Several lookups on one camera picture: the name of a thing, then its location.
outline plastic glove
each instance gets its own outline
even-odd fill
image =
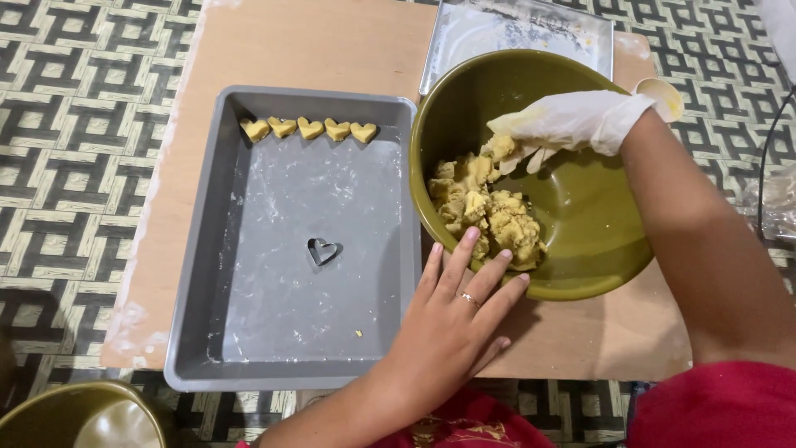
[[[628,96],[610,90],[561,93],[499,116],[486,126],[521,145],[521,150],[501,161],[501,174],[513,171],[520,160],[533,154],[528,163],[532,174],[561,149],[591,146],[599,154],[617,155],[630,128],[654,103],[642,94]]]

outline gold ring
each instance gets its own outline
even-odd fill
[[[481,305],[468,293],[459,293],[459,296],[464,297],[468,302],[475,305],[476,308],[481,308]]]

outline patterned floor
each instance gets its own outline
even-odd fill
[[[673,128],[734,201],[790,88],[752,0],[555,2],[650,39],[658,74],[686,101]],[[200,0],[0,1],[0,328],[18,362],[3,409],[62,383],[124,379],[176,410],[187,446],[224,447],[292,407],[290,391],[178,394],[159,371],[98,365],[200,9]],[[796,160],[794,135],[789,106],[767,168]],[[792,252],[770,248],[786,283],[796,281]],[[523,415],[567,448],[622,438],[629,406],[628,383],[521,382]]]

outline red sleeve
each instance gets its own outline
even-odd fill
[[[771,364],[704,364],[641,395],[629,448],[794,445],[796,371]]]

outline wooden table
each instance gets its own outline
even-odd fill
[[[216,94],[231,84],[406,96],[417,101],[436,8],[393,0],[206,2],[116,299],[101,363],[162,368]],[[654,77],[642,36],[617,33],[615,82]],[[485,376],[663,379],[691,359],[680,313],[653,261],[604,296],[522,301],[514,340]]]

